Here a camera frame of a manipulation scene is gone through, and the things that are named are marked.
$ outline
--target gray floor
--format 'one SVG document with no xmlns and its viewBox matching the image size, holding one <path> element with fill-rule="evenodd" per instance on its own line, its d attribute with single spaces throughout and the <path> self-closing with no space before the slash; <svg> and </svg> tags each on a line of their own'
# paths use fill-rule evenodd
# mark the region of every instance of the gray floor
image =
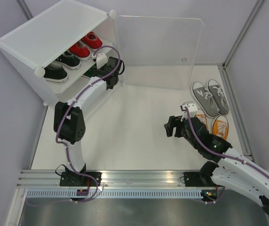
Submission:
<svg viewBox="0 0 269 226">
<path fill-rule="evenodd" d="M 32 204 L 51 199 L 29 199 Z M 26 205 L 22 226 L 269 226 L 261 207 L 233 191 L 219 203 L 180 199 L 95 199 L 43 207 Z"/>
</svg>

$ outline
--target white wall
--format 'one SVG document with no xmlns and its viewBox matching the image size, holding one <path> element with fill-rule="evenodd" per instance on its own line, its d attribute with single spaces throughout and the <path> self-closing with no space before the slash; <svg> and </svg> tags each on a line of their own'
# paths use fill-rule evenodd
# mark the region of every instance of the white wall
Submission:
<svg viewBox="0 0 269 226">
<path fill-rule="evenodd" d="M 269 170 L 269 0 L 229 66 L 258 164 Z"/>
<path fill-rule="evenodd" d="M 0 37 L 25 21 L 14 0 L 0 0 Z M 29 163 L 42 113 L 41 99 L 0 52 L 0 226 Z"/>
<path fill-rule="evenodd" d="M 59 0 L 25 0 L 37 15 Z M 206 28 L 196 63 L 223 63 L 257 0 L 78 0 L 118 15 L 201 18 Z"/>
</svg>

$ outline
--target black shoe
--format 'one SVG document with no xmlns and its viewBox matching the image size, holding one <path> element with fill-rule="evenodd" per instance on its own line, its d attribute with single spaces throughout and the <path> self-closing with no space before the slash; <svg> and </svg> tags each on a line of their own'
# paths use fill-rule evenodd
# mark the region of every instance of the black shoe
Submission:
<svg viewBox="0 0 269 226">
<path fill-rule="evenodd" d="M 68 73 L 64 70 L 64 68 L 55 62 L 50 63 L 47 67 L 45 67 L 45 75 L 44 78 L 47 81 L 52 81 L 56 83 L 64 83 L 68 80 Z"/>
<path fill-rule="evenodd" d="M 81 66 L 80 60 L 69 51 L 65 51 L 55 61 L 72 70 L 77 70 Z"/>
</svg>

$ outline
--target sneaker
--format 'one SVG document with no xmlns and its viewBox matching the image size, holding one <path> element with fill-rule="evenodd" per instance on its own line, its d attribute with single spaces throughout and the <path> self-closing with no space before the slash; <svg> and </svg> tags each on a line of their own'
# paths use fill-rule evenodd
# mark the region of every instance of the sneaker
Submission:
<svg viewBox="0 0 269 226">
<path fill-rule="evenodd" d="M 213 99 L 219 108 L 219 114 L 227 115 L 229 113 L 229 105 L 219 83 L 216 80 L 211 79 L 208 82 L 208 89 L 213 95 Z"/>
<path fill-rule="evenodd" d="M 218 116 L 213 122 L 212 131 L 214 135 L 227 140 L 229 133 L 229 122 L 227 118 L 222 115 Z"/>
<path fill-rule="evenodd" d="M 45 67 L 44 78 L 47 81 L 64 83 L 69 79 L 69 76 L 60 64 L 52 62 L 47 67 Z"/>
<path fill-rule="evenodd" d="M 81 61 L 87 61 L 91 57 L 91 52 L 82 41 L 75 43 L 69 51 Z"/>
<path fill-rule="evenodd" d="M 81 41 L 87 44 L 93 51 L 96 51 L 99 47 L 102 46 L 102 41 L 94 32 L 89 32 L 81 39 Z"/>
<path fill-rule="evenodd" d="M 212 94 L 201 82 L 197 81 L 193 84 L 191 94 L 209 118 L 214 118 L 218 115 L 219 108 Z"/>
<path fill-rule="evenodd" d="M 55 61 L 71 70 L 77 70 L 81 66 L 80 60 L 69 51 L 65 51 Z"/>
<path fill-rule="evenodd" d="M 208 122 L 206 120 L 206 115 L 204 113 L 203 110 L 201 109 L 198 109 L 197 112 L 196 112 L 196 117 L 203 123 L 206 125 L 206 129 L 209 130 L 208 128 Z"/>
</svg>

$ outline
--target red shoe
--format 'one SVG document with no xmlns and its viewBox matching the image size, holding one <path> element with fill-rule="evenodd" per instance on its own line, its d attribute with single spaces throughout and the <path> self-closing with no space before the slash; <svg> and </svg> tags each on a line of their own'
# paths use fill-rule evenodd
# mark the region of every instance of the red shoe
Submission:
<svg viewBox="0 0 269 226">
<path fill-rule="evenodd" d="M 91 52 L 82 41 L 75 43 L 69 51 L 81 61 L 87 61 L 91 57 Z"/>
<path fill-rule="evenodd" d="M 89 32 L 81 41 L 87 44 L 93 51 L 96 51 L 96 49 L 102 46 L 102 41 L 94 32 Z"/>
</svg>

